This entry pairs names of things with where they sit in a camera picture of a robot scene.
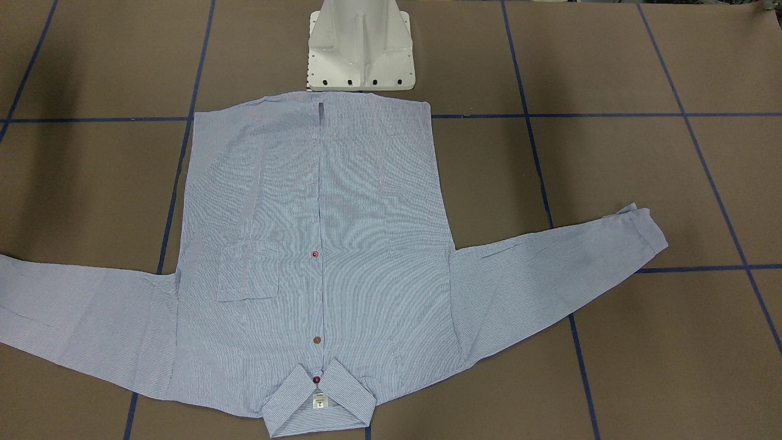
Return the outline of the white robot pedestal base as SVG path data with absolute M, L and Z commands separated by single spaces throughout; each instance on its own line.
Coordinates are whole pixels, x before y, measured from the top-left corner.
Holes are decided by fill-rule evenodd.
M 409 91 L 416 84 L 409 14 L 396 1 L 325 1 L 309 17 L 307 89 Z

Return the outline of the light blue striped shirt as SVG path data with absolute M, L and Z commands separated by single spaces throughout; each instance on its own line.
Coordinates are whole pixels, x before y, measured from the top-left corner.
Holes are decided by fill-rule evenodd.
M 291 92 L 194 116 L 178 266 L 2 256 L 2 343 L 149 398 L 366 428 L 667 248 L 647 208 L 457 249 L 428 103 Z

